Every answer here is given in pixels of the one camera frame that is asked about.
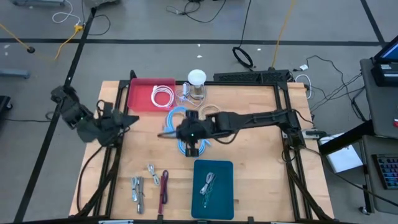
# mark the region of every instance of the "coiled blue cable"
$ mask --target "coiled blue cable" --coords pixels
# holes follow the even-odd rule
[[[166,117],[166,127],[164,129],[165,132],[171,132],[175,131],[174,126],[173,126],[173,115],[178,112],[183,112],[185,114],[185,111],[187,110],[186,107],[184,106],[178,106],[174,109],[172,109],[169,114]],[[202,155],[205,152],[206,145],[211,146],[211,143],[209,140],[203,139],[200,142],[200,147],[199,147],[199,156]],[[177,146],[180,152],[185,155],[185,144],[181,140],[177,140]]]

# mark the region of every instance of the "teal tray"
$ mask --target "teal tray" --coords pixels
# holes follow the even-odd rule
[[[200,189],[206,183],[207,173],[216,175],[213,191],[206,208]],[[234,218],[233,164],[230,161],[196,160],[193,165],[193,218],[231,220]]]

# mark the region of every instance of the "black box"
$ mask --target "black box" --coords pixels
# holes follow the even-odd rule
[[[398,63],[377,63],[371,72],[377,86],[398,86]]]

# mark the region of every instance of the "wooden tabletop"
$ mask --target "wooden tabletop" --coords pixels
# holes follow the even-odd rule
[[[114,102],[117,91],[118,82],[105,81],[99,99]],[[300,111],[304,118],[311,119],[303,84],[289,83],[289,95],[292,108]],[[212,103],[223,111],[235,111],[239,114],[276,109],[273,89],[268,86],[207,86],[205,103]],[[195,159],[182,155],[175,139],[157,137],[157,134],[162,132],[167,113],[135,113],[130,110],[129,114],[139,115],[140,120],[131,126],[131,130],[124,137],[111,218],[146,220],[157,218],[160,187],[154,185],[146,167],[147,164],[153,164],[158,176],[161,176],[165,169],[169,171],[167,186],[169,201],[164,206],[164,219],[192,220],[192,179]],[[312,124],[299,119],[302,129],[312,127]],[[177,125],[181,120],[182,116],[175,116],[174,124]],[[229,145],[210,141],[212,146],[207,147],[199,159],[233,163],[234,221],[246,221],[250,216],[259,222],[294,221],[286,167],[280,158],[282,141],[277,126],[244,129]],[[308,148],[318,150],[316,141],[306,140],[306,144]],[[99,146],[97,142],[87,144],[82,164]],[[325,213],[333,217],[319,156],[309,151],[302,151],[301,154],[308,191]],[[86,168],[81,182],[81,206],[90,199],[98,186],[103,156],[104,150]],[[145,211],[142,215],[137,214],[137,204],[131,200],[130,179],[137,175],[145,178]],[[297,193],[301,217],[305,217],[302,198],[298,190]],[[100,214],[104,213],[107,197],[108,190],[105,190]],[[76,212],[75,192],[70,214]]]

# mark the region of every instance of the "concrete floor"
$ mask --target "concrete floor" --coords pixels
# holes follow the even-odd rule
[[[74,14],[81,16],[80,0],[70,0]],[[398,19],[395,0],[366,0],[383,38],[392,40],[397,35]],[[130,69],[138,77],[174,77],[186,80],[187,73],[200,68],[212,80],[218,72],[238,72],[245,69],[236,62],[231,49],[234,45],[200,44],[208,40],[239,40],[243,28],[248,0],[228,0],[219,16],[209,24],[199,24],[187,17],[165,11],[167,5],[183,8],[183,0],[122,0],[118,5],[103,7],[96,15],[106,14],[112,26],[102,36],[89,36],[73,77],[72,86],[81,102],[93,109],[103,80],[127,79]],[[211,17],[220,2],[206,0],[195,17]],[[253,0],[244,38],[246,40],[276,40],[289,8],[289,0]],[[34,4],[33,8],[14,6],[0,1],[0,22],[26,39],[66,39],[73,32],[74,18],[54,24],[52,14],[68,11],[59,6]],[[86,18],[89,10],[84,8]],[[91,33],[103,31],[107,21],[94,20]],[[12,97],[14,109],[8,118],[44,119],[55,104],[50,101],[50,91],[62,85],[69,71],[77,44],[67,44],[56,62],[49,62],[27,54],[16,43],[9,43],[7,33],[0,30],[0,67],[28,69],[30,79],[0,78],[0,95]],[[153,40],[152,44],[94,44],[96,39]],[[167,40],[195,40],[185,44],[168,44]],[[348,81],[359,73],[359,60],[375,55],[381,48],[360,0],[300,0],[296,2],[282,40],[317,41],[281,45],[276,69],[293,69],[305,63],[312,55],[333,60]],[[327,46],[328,41],[358,41],[362,46]],[[59,44],[33,43],[36,50],[54,56]],[[243,45],[251,55],[258,70],[266,70],[272,61],[275,46]],[[340,75],[326,62],[310,60],[305,72],[312,85],[326,93],[341,85]],[[350,90],[362,87],[362,79],[349,86]],[[322,94],[314,92],[310,105],[321,100]],[[364,114],[369,114],[366,97],[358,98]],[[355,117],[346,97],[330,101],[315,112],[317,128],[330,134],[347,131],[361,121]],[[0,223],[12,222],[40,151],[48,123],[15,123],[3,121],[0,129]],[[24,221],[63,218],[68,215],[85,145],[74,131],[62,121],[58,122],[47,158],[40,173]],[[355,223],[396,223],[397,216],[376,212],[365,216],[357,208],[364,205],[363,193],[326,173],[335,217]]]

